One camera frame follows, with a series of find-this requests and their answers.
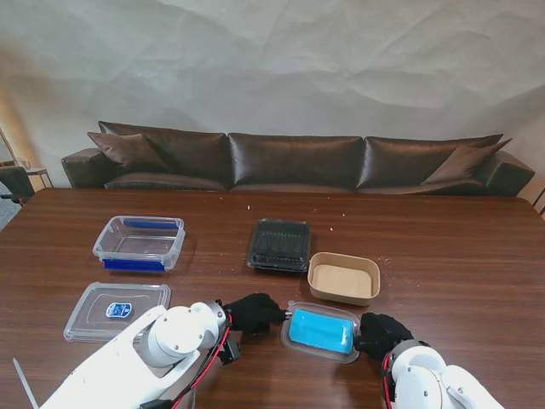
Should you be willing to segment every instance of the blue sponge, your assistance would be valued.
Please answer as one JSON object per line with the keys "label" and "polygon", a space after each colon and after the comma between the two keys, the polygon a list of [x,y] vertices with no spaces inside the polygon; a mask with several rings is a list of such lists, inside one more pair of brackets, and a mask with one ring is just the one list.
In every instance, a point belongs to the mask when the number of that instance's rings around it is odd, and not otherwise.
{"label": "blue sponge", "polygon": [[350,320],[297,309],[291,317],[290,339],[310,347],[350,354],[354,325]]}

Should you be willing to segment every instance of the blue plastic container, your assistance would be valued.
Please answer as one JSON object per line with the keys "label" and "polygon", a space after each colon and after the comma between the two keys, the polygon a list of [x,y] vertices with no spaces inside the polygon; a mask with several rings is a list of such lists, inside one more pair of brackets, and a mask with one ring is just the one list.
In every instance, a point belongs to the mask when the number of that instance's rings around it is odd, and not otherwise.
{"label": "blue plastic container", "polygon": [[358,358],[353,339],[359,334],[359,320],[354,314],[310,302],[290,302],[288,311],[291,319],[280,334],[285,347],[342,364]]}

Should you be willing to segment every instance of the black chair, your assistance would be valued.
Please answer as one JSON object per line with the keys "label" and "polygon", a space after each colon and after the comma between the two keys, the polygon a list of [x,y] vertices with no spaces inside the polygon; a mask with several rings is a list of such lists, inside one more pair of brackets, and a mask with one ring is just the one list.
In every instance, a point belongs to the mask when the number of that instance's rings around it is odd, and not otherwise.
{"label": "black chair", "polygon": [[20,166],[0,167],[0,182],[10,191],[10,194],[0,195],[2,199],[10,199],[22,206],[34,196],[31,181],[25,169]]}
{"label": "black chair", "polygon": [[[537,199],[536,199],[536,201],[534,202],[534,207],[536,207],[537,202],[539,202],[539,199],[542,198],[542,196],[543,196],[544,193],[545,193],[545,187],[543,188],[542,192],[539,193],[539,196],[537,196]],[[543,216],[543,213],[545,213],[545,206],[543,206],[543,209],[542,209],[542,211],[541,211],[539,214],[540,214],[541,216]]]}

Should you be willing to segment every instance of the white wall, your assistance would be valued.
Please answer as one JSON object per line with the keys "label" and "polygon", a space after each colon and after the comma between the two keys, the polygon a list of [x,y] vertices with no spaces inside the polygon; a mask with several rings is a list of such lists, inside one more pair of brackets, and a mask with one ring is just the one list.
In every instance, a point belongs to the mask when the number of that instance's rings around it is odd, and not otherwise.
{"label": "white wall", "polygon": [[543,0],[0,2],[0,124],[58,186],[99,119],[523,141],[544,86]]}
{"label": "white wall", "polygon": [[[536,176],[520,192],[521,198],[534,203],[539,193],[545,187],[545,113],[523,126],[505,150],[517,158],[523,158],[525,164],[536,171]],[[545,206],[545,195],[537,204],[541,210]]]}

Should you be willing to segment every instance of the container lid label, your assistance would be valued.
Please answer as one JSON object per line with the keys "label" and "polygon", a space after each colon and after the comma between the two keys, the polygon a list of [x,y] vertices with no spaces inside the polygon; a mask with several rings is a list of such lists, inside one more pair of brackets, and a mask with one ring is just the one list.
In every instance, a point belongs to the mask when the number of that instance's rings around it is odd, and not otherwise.
{"label": "container lid label", "polygon": [[106,309],[106,317],[127,318],[132,309],[130,302],[112,302]]}

